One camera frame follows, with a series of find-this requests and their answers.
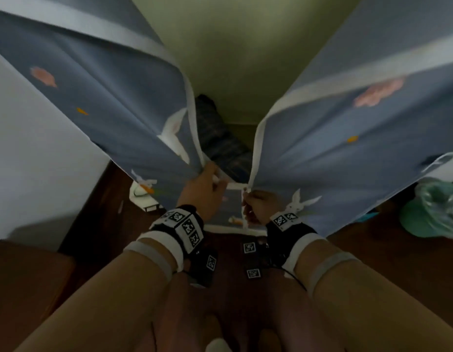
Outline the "person's left hand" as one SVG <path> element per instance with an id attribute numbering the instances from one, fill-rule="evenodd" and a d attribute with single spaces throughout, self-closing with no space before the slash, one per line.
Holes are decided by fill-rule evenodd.
<path id="1" fill-rule="evenodd" d="M 194 206 L 204 223 L 218 212 L 228 182 L 213 178 L 219 177 L 219 167 L 212 161 L 206 163 L 203 171 L 188 181 L 179 196 L 176 207 Z"/>

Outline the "person's right hand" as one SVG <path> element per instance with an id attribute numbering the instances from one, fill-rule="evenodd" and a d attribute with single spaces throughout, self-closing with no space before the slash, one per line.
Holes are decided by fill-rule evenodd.
<path id="1" fill-rule="evenodd" d="M 274 193 L 253 190 L 243 193 L 243 214 L 249 224 L 267 225 L 277 212 L 285 209 L 285 204 Z"/>

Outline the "blue-grey rabbit print bedsheet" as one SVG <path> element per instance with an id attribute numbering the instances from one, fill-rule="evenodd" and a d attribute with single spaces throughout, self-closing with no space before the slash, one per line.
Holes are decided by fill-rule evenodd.
<path id="1" fill-rule="evenodd" d="M 265 106 L 245 178 L 206 229 L 264 235 L 241 192 L 326 237 L 453 157 L 453 0 L 360 0 Z M 132 0 L 0 0 L 0 56 L 170 208 L 207 160 L 200 109 Z"/>

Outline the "person's left forearm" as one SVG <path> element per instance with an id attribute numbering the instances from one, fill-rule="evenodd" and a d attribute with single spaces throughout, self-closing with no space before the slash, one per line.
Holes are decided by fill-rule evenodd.
<path id="1" fill-rule="evenodd" d="M 143 240 L 176 270 L 158 242 Z M 150 324 L 170 281 L 151 259 L 123 251 L 73 293 L 15 352 L 127 352 Z"/>

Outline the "person's right forearm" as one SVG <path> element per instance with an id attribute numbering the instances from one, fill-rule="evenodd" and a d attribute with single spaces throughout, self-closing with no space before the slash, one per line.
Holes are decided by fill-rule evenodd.
<path id="1" fill-rule="evenodd" d="M 453 328 L 418 300 L 326 240 L 301 252 L 295 272 L 349 352 L 453 352 Z"/>

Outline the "dark plaid cloth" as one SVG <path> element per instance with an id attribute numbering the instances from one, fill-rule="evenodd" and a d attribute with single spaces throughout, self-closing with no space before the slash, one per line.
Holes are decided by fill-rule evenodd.
<path id="1" fill-rule="evenodd" d="M 201 94 L 195 98 L 195 106 L 202 151 L 232 180 L 248 183 L 253 152 L 229 130 L 213 100 Z"/>

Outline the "small white box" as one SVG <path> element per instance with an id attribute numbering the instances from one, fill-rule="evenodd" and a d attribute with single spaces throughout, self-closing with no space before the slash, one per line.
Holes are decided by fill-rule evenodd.
<path id="1" fill-rule="evenodd" d="M 164 207 L 153 198 L 153 186 L 157 180 L 148 180 L 142 183 L 133 181 L 129 189 L 129 200 L 144 212 L 152 212 Z"/>

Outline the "person's legs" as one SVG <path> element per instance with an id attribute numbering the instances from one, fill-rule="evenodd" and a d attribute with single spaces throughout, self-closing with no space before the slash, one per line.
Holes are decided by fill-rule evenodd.
<path id="1" fill-rule="evenodd" d="M 262 329 L 277 333 L 283 352 L 344 352 L 339 338 L 294 280 L 274 269 L 249 280 L 239 243 L 218 251 L 211 287 L 194 288 L 185 273 L 174 275 L 134 352 L 203 352 L 199 339 L 207 314 L 217 316 L 234 352 L 256 352 Z"/>

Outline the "white sock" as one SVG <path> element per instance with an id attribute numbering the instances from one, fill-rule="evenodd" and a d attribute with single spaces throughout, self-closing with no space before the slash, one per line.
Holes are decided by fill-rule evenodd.
<path id="1" fill-rule="evenodd" d="M 205 352 L 233 352 L 228 343 L 223 338 L 213 339 L 208 343 Z"/>

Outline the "white mattress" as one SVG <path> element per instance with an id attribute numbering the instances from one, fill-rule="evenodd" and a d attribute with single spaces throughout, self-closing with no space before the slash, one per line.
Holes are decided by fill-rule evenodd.
<path id="1" fill-rule="evenodd" d="M 57 251 L 109 162 L 0 55 L 0 239 Z"/>

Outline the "green plastic bag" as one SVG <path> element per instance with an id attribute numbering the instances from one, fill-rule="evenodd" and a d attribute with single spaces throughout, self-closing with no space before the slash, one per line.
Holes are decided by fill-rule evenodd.
<path id="1" fill-rule="evenodd" d="M 422 178 L 415 197 L 401 208 L 399 222 L 413 236 L 453 240 L 453 183 Z"/>

